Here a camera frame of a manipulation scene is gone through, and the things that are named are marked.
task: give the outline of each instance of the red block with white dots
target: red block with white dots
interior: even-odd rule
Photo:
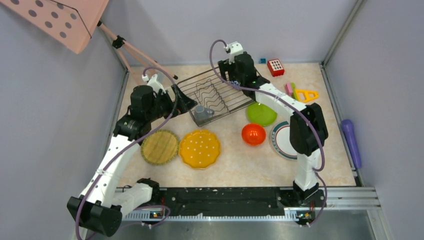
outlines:
[[[284,68],[279,59],[269,60],[266,65],[268,65],[268,69],[273,77],[284,74]]]

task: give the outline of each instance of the cup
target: cup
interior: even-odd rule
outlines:
[[[194,119],[196,119],[196,121],[202,121],[205,119],[208,119],[210,117],[212,117],[215,114],[215,111],[207,108],[203,105],[197,105],[194,108]]]

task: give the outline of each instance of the purple cylinder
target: purple cylinder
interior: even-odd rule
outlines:
[[[355,168],[362,167],[361,155],[355,138],[354,124],[350,119],[341,121],[341,129],[343,129],[344,137],[346,138],[347,146],[349,147],[350,155],[352,156],[353,165]]]

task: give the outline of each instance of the orange triangular object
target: orange triangular object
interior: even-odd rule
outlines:
[[[296,88],[294,89],[294,93],[297,95],[297,100],[302,103],[307,103],[320,97],[317,91],[309,91]]]

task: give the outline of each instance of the red bowl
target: red bowl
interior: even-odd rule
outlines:
[[[241,137],[243,141],[250,146],[261,145],[267,138],[265,129],[256,123],[250,123],[243,127],[241,130]]]

